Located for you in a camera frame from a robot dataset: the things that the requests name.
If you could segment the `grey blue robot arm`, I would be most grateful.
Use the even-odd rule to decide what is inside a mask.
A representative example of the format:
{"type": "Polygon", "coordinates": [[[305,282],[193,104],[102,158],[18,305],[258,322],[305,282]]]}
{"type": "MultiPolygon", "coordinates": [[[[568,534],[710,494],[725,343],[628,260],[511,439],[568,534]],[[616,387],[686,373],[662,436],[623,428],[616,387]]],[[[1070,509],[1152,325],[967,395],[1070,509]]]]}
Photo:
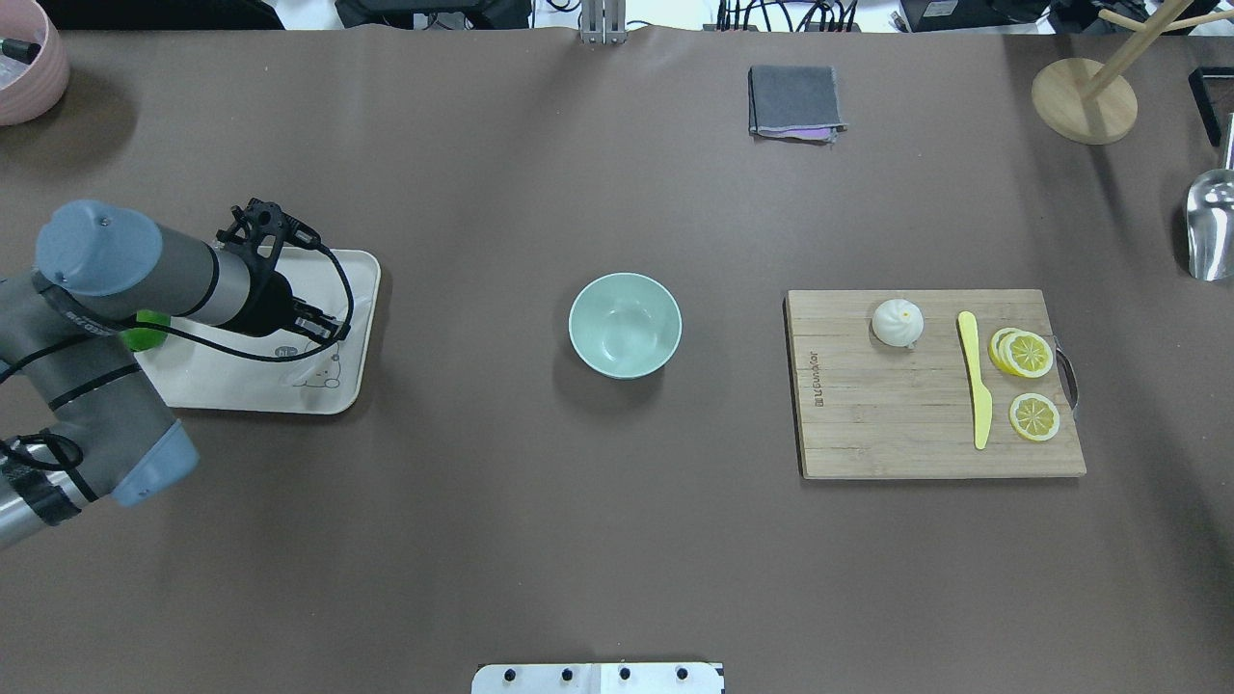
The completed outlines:
{"type": "Polygon", "coordinates": [[[111,496],[133,506],[185,478],[193,440],[121,337],[141,310],[322,353],[347,338],[350,282],[320,233],[276,203],[230,210],[215,243],[133,209],[75,200],[37,236],[35,265],[2,280],[2,378],[22,375],[56,417],[2,440],[2,546],[111,496]]]}

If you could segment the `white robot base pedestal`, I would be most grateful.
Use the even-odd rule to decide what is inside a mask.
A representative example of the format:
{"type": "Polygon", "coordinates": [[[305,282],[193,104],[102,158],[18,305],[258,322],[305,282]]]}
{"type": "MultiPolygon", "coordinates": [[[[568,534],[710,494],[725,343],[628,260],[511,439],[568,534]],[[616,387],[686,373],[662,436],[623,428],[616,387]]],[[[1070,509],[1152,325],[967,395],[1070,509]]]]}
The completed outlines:
{"type": "Polygon", "coordinates": [[[724,693],[721,663],[705,659],[499,663],[471,677],[471,693],[724,693]]]}

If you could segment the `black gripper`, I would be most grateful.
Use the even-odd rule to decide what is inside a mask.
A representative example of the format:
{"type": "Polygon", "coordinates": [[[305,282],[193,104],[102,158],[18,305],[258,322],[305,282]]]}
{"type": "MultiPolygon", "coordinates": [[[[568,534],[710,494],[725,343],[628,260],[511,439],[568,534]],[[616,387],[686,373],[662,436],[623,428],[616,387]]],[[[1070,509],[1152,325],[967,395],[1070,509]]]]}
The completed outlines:
{"type": "Polygon", "coordinates": [[[276,270],[230,320],[230,330],[252,337],[291,330],[317,345],[332,345],[342,338],[342,321],[338,319],[327,312],[295,310],[290,282],[276,270]]]}

